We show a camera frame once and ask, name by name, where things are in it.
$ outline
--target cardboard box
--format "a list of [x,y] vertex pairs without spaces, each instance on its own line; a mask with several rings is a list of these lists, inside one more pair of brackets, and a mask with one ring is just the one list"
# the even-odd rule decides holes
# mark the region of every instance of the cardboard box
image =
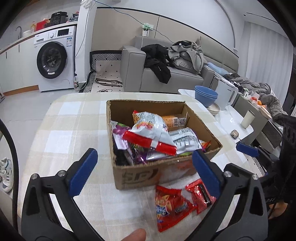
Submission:
[[132,127],[134,125],[132,117],[134,110],[139,112],[147,111],[159,116],[188,112],[190,117],[187,127],[190,127],[198,135],[200,140],[206,142],[211,141],[211,146],[206,156],[212,159],[222,148],[222,144],[214,137],[202,120],[185,104],[185,102],[109,100],[107,101],[107,130],[115,186],[119,190],[166,183],[196,173],[192,164],[192,155],[158,160],[146,165],[117,166],[115,164],[116,155],[113,153],[110,120]]

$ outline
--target blue gripper pad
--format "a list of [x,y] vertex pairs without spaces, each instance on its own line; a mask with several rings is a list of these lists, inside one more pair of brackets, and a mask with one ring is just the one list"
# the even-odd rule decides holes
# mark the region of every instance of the blue gripper pad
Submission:
[[243,143],[237,144],[237,151],[242,152],[242,153],[249,155],[251,157],[258,157],[259,156],[259,152],[256,148],[254,148],[252,146],[247,146]]
[[97,162],[98,152],[93,149],[69,181],[68,194],[70,197],[75,197],[80,194]]
[[198,151],[193,152],[192,162],[208,192],[218,198],[221,193],[221,182]]

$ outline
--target white cabinet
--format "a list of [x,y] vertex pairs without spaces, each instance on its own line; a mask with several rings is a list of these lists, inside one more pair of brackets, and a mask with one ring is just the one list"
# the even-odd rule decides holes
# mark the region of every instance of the white cabinet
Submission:
[[38,85],[34,38],[20,43],[20,71],[24,87]]
[[6,53],[2,53],[0,55],[0,85],[1,85],[1,90],[2,92],[5,92],[4,90],[4,86],[5,86],[5,81],[7,79],[6,74],[8,73],[8,71],[6,71]]
[[34,38],[0,55],[0,85],[3,92],[38,85]]
[[20,71],[19,46],[13,46],[0,56],[2,91],[7,92],[24,87]]

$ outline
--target red snack bag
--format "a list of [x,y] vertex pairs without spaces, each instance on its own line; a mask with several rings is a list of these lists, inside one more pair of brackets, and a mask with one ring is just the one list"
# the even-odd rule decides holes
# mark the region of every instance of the red snack bag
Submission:
[[159,232],[176,225],[195,209],[192,203],[181,195],[181,191],[156,185],[155,204]]
[[186,185],[185,189],[191,192],[193,204],[197,207],[197,214],[206,210],[216,201],[216,198],[209,194],[201,179]]
[[177,147],[159,115],[134,111],[133,118],[134,126],[123,134],[122,139],[144,148],[154,148],[161,153],[176,155]]

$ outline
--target white plate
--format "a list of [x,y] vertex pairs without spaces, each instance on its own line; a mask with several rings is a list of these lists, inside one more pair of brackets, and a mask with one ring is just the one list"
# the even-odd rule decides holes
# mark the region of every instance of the white plate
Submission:
[[209,112],[216,113],[216,114],[218,114],[219,111],[221,110],[220,107],[216,103],[213,103],[209,107],[206,107],[206,108],[208,109]]

